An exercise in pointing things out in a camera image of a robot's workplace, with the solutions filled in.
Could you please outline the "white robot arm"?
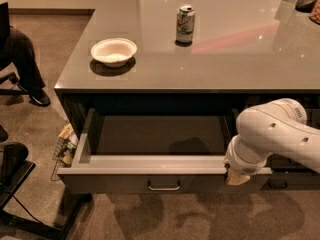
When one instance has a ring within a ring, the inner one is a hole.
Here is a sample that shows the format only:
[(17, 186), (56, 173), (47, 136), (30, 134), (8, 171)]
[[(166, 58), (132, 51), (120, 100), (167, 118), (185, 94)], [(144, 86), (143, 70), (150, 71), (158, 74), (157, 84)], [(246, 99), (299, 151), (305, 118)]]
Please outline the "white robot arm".
[(284, 98), (249, 107), (238, 115), (236, 129), (225, 155), (227, 185), (247, 183), (272, 154), (320, 172), (320, 130), (307, 125), (298, 101)]

